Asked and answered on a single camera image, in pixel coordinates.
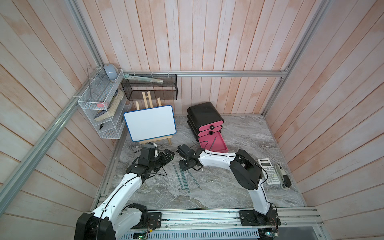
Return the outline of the pink bottom drawer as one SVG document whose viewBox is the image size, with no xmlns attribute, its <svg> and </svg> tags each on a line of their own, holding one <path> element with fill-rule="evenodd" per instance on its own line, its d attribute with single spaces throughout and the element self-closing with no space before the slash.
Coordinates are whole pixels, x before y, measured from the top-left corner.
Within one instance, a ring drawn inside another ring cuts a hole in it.
<svg viewBox="0 0 384 240">
<path fill-rule="evenodd" d="M 200 137 L 199 142 L 200 142 L 201 148 L 209 151 L 212 145 L 212 142 L 216 136 L 217 136 L 217 139 L 211 151 L 219 152 L 219 153 L 227 153 L 229 149 L 223 139 L 221 132 L 216 132 L 213 135 L 206 135 L 206 136 Z"/>
</svg>

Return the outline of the black drawer cabinet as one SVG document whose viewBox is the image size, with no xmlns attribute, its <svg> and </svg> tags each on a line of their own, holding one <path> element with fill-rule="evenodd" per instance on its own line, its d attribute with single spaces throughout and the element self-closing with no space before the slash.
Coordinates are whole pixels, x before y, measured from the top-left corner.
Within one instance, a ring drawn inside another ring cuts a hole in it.
<svg viewBox="0 0 384 240">
<path fill-rule="evenodd" d="M 193 131 L 196 141 L 199 141 L 198 128 L 200 126 L 220 120 L 224 121 L 222 116 L 219 114 L 219 112 L 216 110 L 216 108 L 211 102 L 206 102 L 189 107 L 187 109 L 187 118 L 187 123 L 190 129 Z"/>
</svg>

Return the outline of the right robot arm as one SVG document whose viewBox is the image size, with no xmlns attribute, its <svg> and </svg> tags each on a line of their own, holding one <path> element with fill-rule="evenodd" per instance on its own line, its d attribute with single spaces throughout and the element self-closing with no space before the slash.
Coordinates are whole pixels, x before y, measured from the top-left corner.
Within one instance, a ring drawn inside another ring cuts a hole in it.
<svg viewBox="0 0 384 240">
<path fill-rule="evenodd" d="M 272 210 L 262 187 L 262 167 L 245 150 L 236 153 L 219 153 L 205 149 L 192 150 L 181 145 L 177 153 L 182 158 L 179 165 L 183 172 L 198 167 L 216 167 L 229 170 L 240 186 L 249 191 L 254 212 L 267 216 Z"/>
</svg>

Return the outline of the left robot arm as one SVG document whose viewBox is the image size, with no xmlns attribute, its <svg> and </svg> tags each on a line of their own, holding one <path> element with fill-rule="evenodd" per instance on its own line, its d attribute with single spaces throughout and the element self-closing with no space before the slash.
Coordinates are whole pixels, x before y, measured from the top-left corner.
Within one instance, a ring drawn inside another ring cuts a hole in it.
<svg viewBox="0 0 384 240">
<path fill-rule="evenodd" d="M 174 159 L 175 153 L 159 151 L 156 145 L 144 145 L 139 157 L 127 168 L 122 181 L 104 202 L 91 213 L 83 213 L 77 220 L 75 240 L 118 240 L 129 229 L 146 224 L 147 207 L 133 204 L 125 214 L 122 210 L 145 180 Z"/>
</svg>

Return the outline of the book on shelf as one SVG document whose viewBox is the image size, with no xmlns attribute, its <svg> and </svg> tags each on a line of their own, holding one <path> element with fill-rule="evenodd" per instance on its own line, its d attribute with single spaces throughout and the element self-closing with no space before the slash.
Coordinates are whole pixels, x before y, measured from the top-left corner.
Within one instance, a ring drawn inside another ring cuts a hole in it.
<svg viewBox="0 0 384 240">
<path fill-rule="evenodd" d="M 102 121 L 102 120 L 105 120 L 105 119 L 110 119 L 114 116 L 121 100 L 124 98 L 124 93 L 120 90 L 120 89 L 117 89 L 117 91 L 115 92 L 111 102 L 110 102 L 110 105 L 107 107 L 107 110 L 102 110 L 102 111 L 98 111 L 98 113 L 95 115 L 95 118 L 94 120 L 99 122 L 99 121 Z"/>
</svg>

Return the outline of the white calculator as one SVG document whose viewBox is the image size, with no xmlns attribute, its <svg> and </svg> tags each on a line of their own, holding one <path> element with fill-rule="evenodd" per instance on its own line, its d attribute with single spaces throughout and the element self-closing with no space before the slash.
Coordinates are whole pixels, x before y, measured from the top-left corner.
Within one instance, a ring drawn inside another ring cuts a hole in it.
<svg viewBox="0 0 384 240">
<path fill-rule="evenodd" d="M 265 179 L 267 180 L 267 184 L 270 186 L 280 185 L 281 181 L 270 159 L 268 158 L 258 159 L 258 162 L 264 170 L 263 173 L 264 173 Z"/>
</svg>

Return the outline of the green white ruler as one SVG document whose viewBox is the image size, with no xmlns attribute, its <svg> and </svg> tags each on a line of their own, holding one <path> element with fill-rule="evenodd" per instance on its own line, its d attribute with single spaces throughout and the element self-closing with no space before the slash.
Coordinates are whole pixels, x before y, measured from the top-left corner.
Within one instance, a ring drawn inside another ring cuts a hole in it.
<svg viewBox="0 0 384 240">
<path fill-rule="evenodd" d="M 147 83 L 163 83 L 164 80 L 149 78 L 149 77 L 141 77 L 135 75 L 124 74 L 124 79 L 130 81 L 139 81 L 139 82 L 147 82 Z"/>
</svg>

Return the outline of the grey stapler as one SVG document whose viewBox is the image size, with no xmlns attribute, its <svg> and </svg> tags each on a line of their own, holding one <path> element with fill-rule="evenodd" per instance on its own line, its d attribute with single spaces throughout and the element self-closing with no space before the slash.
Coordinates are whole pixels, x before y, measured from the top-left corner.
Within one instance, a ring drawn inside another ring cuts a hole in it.
<svg viewBox="0 0 384 240">
<path fill-rule="evenodd" d="M 280 164 L 275 164 L 275 170 L 281 182 L 282 188 L 285 190 L 290 188 L 292 186 L 292 182 L 283 167 Z"/>
</svg>

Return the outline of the grey round speaker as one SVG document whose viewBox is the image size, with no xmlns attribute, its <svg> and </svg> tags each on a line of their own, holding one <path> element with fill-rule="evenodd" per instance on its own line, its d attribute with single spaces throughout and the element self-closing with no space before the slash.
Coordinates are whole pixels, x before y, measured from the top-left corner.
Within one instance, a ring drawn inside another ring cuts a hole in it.
<svg viewBox="0 0 384 240">
<path fill-rule="evenodd" d="M 104 70 L 110 81 L 115 81 L 118 78 L 119 71 L 113 64 L 104 65 Z"/>
</svg>

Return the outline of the white board blue frame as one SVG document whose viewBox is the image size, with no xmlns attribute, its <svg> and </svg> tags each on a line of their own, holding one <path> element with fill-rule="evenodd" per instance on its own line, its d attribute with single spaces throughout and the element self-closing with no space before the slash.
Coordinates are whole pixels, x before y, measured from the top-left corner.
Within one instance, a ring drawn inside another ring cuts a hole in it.
<svg viewBox="0 0 384 240">
<path fill-rule="evenodd" d="M 173 107 L 170 105 L 124 113 L 133 142 L 141 142 L 177 133 Z"/>
</svg>

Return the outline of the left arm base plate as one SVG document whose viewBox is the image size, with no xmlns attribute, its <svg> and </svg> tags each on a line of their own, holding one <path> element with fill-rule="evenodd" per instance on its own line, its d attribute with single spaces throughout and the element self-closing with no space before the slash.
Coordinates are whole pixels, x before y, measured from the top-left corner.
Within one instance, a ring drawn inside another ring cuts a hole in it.
<svg viewBox="0 0 384 240">
<path fill-rule="evenodd" d="M 154 213 L 146 213 L 141 218 L 140 222 L 132 227 L 132 229 L 159 229 L 162 224 L 162 213 L 154 212 Z"/>
</svg>

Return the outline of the aluminium mounting rail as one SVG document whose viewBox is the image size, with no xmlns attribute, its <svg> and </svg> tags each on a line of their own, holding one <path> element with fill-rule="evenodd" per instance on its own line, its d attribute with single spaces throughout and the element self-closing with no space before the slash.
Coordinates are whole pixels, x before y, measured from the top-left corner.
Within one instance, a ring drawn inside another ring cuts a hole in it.
<svg viewBox="0 0 384 240">
<path fill-rule="evenodd" d="M 159 229 L 129 229 L 118 240 L 328 240 L 314 208 L 278 208 L 280 226 L 243 227 L 239 211 L 163 210 Z"/>
</svg>

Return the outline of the black mesh wall basket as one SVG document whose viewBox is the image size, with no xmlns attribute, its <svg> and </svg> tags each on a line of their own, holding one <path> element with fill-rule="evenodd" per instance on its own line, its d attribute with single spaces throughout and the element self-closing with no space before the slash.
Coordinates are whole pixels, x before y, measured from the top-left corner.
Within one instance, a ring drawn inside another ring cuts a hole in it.
<svg viewBox="0 0 384 240">
<path fill-rule="evenodd" d="M 151 92 L 152 99 L 160 98 L 165 101 L 178 99 L 178 78 L 175 74 L 132 74 L 135 76 L 149 77 L 164 80 L 163 83 L 147 83 L 130 81 L 123 78 L 122 88 L 130 101 L 143 100 L 142 92 Z"/>
</svg>

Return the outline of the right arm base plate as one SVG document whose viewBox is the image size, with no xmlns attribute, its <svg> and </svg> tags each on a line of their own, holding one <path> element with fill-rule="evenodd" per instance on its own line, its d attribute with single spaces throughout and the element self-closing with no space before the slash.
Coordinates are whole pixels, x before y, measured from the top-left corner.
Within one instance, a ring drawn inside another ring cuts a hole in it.
<svg viewBox="0 0 384 240">
<path fill-rule="evenodd" d="M 239 219 L 243 227 L 281 225 L 278 212 L 274 209 L 270 209 L 266 215 L 260 214 L 254 210 L 239 211 Z"/>
</svg>

